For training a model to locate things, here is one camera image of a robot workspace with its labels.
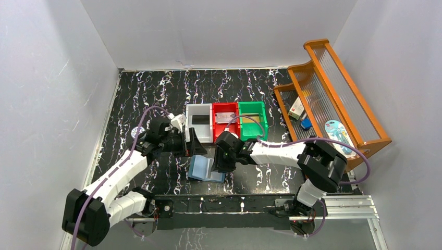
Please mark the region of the blue card holder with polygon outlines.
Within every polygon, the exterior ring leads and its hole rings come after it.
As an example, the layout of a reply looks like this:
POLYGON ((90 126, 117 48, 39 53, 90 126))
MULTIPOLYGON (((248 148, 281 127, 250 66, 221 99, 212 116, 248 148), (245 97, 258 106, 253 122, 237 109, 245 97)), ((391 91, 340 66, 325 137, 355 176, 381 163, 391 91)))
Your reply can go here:
POLYGON ((223 183, 225 181, 225 174, 217 171, 212 171, 214 159, 207 158, 202 155, 194 155, 190 160, 190 167, 188 177, 200 181, 223 183))

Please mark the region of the green plastic bin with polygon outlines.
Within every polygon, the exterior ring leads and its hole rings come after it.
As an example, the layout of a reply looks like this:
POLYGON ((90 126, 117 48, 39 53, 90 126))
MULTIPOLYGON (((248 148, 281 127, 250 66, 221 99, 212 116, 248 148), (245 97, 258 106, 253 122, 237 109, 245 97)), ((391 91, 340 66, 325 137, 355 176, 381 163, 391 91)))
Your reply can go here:
POLYGON ((239 102, 240 137, 242 140, 256 139, 267 140, 268 122, 266 109, 263 102, 239 102))

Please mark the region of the red plastic bin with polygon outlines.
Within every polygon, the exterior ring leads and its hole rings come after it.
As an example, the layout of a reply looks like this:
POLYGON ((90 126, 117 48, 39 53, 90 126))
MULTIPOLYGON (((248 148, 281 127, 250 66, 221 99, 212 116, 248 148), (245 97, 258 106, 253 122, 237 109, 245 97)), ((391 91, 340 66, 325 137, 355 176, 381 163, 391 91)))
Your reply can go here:
POLYGON ((212 104, 212 128, 213 142, 224 132, 229 122, 239 115, 238 103, 213 103, 212 104))

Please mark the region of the white plastic bin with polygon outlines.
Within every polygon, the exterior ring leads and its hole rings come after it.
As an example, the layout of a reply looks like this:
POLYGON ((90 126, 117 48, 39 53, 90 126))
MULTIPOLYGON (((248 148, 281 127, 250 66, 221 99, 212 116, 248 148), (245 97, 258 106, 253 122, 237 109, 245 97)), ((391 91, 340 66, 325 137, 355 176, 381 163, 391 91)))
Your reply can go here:
POLYGON ((186 141, 190 141, 190 128, 195 129, 195 134, 201 143, 213 143, 212 104, 186 105, 186 141))

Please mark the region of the white credit card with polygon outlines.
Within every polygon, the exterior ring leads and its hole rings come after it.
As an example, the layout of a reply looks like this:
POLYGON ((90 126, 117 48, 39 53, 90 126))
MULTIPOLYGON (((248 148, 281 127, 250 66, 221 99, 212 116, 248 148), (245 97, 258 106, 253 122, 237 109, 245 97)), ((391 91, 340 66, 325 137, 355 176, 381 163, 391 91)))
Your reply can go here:
POLYGON ((235 112, 217 112, 215 113, 215 122, 217 124, 229 123, 235 116, 235 112))

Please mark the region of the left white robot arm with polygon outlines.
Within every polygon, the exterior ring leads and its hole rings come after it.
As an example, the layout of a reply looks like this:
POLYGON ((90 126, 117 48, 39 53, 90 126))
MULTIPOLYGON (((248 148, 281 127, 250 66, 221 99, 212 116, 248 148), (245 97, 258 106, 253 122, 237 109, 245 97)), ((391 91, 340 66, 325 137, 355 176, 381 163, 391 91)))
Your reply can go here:
POLYGON ((118 162, 83 190, 73 189, 68 193, 62 229, 74 240, 97 246, 112 226, 134 214, 157 218, 162 208, 151 192, 135 187, 122 197, 118 194, 162 153, 181 158, 207 151, 195 130, 186 128, 184 114, 155 117, 145 131, 137 126, 132 146, 118 162))

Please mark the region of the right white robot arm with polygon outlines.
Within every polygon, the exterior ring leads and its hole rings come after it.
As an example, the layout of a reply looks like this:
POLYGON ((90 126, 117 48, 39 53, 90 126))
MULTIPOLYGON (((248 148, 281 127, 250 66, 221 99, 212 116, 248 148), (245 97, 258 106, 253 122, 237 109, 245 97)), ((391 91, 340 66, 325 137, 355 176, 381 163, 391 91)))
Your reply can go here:
POLYGON ((237 163, 298 167, 307 177, 293 202, 295 212, 301 216, 308 215, 323 196, 338 190, 348 162, 329 139, 320 137, 290 143, 267 142, 259 138, 243 141, 225 131, 216 139, 215 145, 211 170, 220 173, 233 172, 237 163))

